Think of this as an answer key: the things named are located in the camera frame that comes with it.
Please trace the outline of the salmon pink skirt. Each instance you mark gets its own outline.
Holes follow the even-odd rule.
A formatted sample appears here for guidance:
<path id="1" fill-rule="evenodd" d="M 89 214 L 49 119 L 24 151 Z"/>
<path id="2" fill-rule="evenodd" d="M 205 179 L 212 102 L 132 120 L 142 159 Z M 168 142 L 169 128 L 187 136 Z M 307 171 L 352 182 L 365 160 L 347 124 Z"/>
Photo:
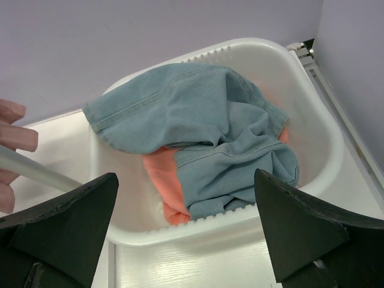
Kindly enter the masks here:
<path id="1" fill-rule="evenodd" d="M 175 90 L 156 111 L 163 128 L 156 150 L 142 160 L 170 224 L 254 204 L 256 169 L 297 183 L 298 161 L 287 145 L 287 114 L 261 92 Z"/>

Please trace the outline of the dusty pink garment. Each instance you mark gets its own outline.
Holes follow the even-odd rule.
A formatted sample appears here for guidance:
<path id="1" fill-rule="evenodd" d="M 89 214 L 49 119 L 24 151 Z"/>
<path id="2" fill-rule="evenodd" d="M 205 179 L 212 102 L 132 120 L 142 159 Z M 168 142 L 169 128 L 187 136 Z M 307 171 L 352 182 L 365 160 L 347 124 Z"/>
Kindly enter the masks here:
<path id="1" fill-rule="evenodd" d="M 38 132 L 15 126 L 26 114 L 26 107 L 1 99 L 1 145 L 13 151 L 34 152 L 38 146 Z M 1 169 L 1 212 L 10 214 L 15 206 L 15 194 L 10 184 L 19 177 L 15 172 Z"/>

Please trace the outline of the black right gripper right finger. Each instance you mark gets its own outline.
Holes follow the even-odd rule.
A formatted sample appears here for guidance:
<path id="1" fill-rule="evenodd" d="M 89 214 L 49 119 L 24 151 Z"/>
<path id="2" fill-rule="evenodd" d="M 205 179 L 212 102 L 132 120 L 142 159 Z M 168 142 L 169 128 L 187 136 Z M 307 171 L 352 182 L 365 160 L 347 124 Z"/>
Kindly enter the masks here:
<path id="1" fill-rule="evenodd" d="M 383 283 L 383 220 L 330 204 L 260 169 L 254 191 L 277 283 Z"/>

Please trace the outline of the blue grey garment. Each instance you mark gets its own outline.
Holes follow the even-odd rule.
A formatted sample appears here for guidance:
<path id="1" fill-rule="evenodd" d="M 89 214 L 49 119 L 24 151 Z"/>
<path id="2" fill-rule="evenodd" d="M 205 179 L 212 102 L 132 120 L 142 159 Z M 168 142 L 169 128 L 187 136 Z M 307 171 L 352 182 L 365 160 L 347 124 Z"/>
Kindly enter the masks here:
<path id="1" fill-rule="evenodd" d="M 257 169 L 293 186 L 299 181 L 287 114 L 224 66 L 157 67 L 83 113 L 102 142 L 141 156 L 172 225 L 254 204 Z"/>

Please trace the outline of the white plastic basket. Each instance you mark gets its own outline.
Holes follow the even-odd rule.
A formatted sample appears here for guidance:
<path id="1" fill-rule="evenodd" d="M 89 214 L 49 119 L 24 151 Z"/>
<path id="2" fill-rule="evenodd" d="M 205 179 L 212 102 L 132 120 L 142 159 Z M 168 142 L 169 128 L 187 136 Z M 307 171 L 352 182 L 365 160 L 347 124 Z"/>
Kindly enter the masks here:
<path id="1" fill-rule="evenodd" d="M 200 62 L 230 67 L 254 82 L 288 115 L 289 146 L 299 162 L 299 187 L 323 194 L 338 176 L 344 158 L 340 128 L 321 101 L 295 53 L 260 38 L 240 38 L 208 46 L 172 62 Z M 89 133 L 89 176 L 113 172 L 119 180 L 115 208 L 107 231 L 118 245 L 145 246 L 209 235 L 259 224 L 255 206 L 171 226 L 160 195 L 137 155 L 116 151 Z"/>

